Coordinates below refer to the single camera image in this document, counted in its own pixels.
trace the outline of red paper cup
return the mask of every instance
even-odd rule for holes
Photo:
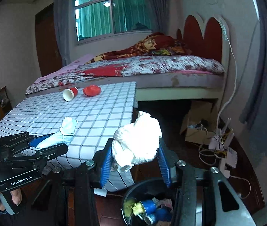
[[[65,99],[65,101],[71,101],[76,95],[78,94],[78,88],[71,87],[68,89],[63,90],[62,96]]]

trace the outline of trash can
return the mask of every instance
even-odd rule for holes
[[[133,215],[131,206],[138,201],[152,199],[153,197],[158,200],[171,199],[174,207],[176,189],[167,188],[163,178],[148,179],[130,188],[123,198],[121,208],[127,226],[147,226],[144,220]]]

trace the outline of cardboard box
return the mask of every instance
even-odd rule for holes
[[[217,115],[217,108],[212,103],[192,100],[191,109],[184,116],[180,134],[187,130],[185,141],[208,145],[211,137],[215,135],[213,131],[216,132]],[[205,130],[188,128],[190,125],[199,124],[202,119],[208,122],[205,127],[208,134]]]

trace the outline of checkered tablecloth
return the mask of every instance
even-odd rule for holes
[[[48,162],[45,171],[57,165],[66,169],[78,167],[102,150],[116,129],[131,123],[135,86],[135,82],[102,85],[101,93],[95,97],[87,97],[79,89],[70,102],[63,99],[62,92],[27,98],[0,121],[0,137],[21,132],[37,136],[55,133],[65,116],[72,117],[78,124],[69,151]],[[22,152],[23,155],[34,153],[34,148]],[[116,191],[132,184],[130,172],[112,172],[105,188]]]

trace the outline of white paper towel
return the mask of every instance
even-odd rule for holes
[[[137,164],[150,162],[155,158],[162,131],[157,119],[139,111],[135,123],[127,124],[113,135],[112,170],[126,172]]]
[[[53,145],[60,143],[65,143],[70,145],[75,134],[75,127],[78,121],[72,119],[71,117],[65,117],[62,121],[59,131],[46,138],[36,146],[36,150],[48,148]]]

